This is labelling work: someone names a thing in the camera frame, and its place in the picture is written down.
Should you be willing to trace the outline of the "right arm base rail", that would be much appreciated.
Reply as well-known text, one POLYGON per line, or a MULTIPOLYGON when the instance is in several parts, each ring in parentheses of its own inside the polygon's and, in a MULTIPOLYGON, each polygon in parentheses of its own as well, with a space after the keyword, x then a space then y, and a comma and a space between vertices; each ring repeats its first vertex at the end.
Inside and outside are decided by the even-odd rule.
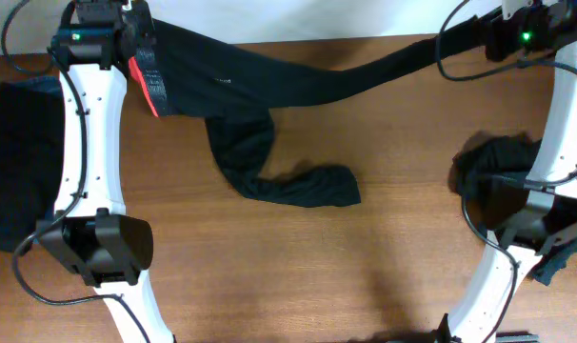
POLYGON ((540 336, 532 333, 502 333, 495 343, 540 343, 540 336))

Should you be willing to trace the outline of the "black leggings red waistband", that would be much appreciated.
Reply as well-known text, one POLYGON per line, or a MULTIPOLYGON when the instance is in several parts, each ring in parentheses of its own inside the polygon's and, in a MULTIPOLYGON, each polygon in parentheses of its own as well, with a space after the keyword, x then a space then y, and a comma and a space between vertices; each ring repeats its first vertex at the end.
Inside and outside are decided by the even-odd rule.
POLYGON ((356 176, 341 165, 311 168, 287 180, 265 179, 275 139, 271 110, 333 103, 484 43, 484 24, 473 17, 365 65, 329 71, 258 53, 157 20, 151 50, 129 60, 158 118, 204 119, 220 172, 247 199, 302 208, 348 207, 361 195, 356 176))

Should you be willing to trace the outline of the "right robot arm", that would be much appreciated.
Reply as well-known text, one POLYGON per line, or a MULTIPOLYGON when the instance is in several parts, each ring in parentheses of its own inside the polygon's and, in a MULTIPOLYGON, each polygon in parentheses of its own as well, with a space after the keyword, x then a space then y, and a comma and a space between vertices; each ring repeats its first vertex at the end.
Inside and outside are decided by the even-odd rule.
POLYGON ((487 59, 526 55, 492 70, 550 67, 554 89, 540 149, 526 171, 481 173, 522 191, 519 208, 488 204, 482 260, 461 302, 446 313, 438 342, 498 342, 518 287, 552 249, 577 238, 577 1, 505 1, 482 26, 487 59))

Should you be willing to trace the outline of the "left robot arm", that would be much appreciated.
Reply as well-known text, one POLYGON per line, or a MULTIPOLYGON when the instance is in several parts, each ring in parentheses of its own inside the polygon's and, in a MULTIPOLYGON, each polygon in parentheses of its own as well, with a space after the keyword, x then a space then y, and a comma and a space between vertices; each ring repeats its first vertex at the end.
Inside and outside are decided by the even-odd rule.
POLYGON ((120 181, 120 124, 130 66, 147 100, 167 107, 154 69, 154 26, 144 1, 72 1, 51 41, 64 100, 62 178, 38 242, 107 305, 125 342, 172 342, 150 283, 153 236, 128 216, 120 181))

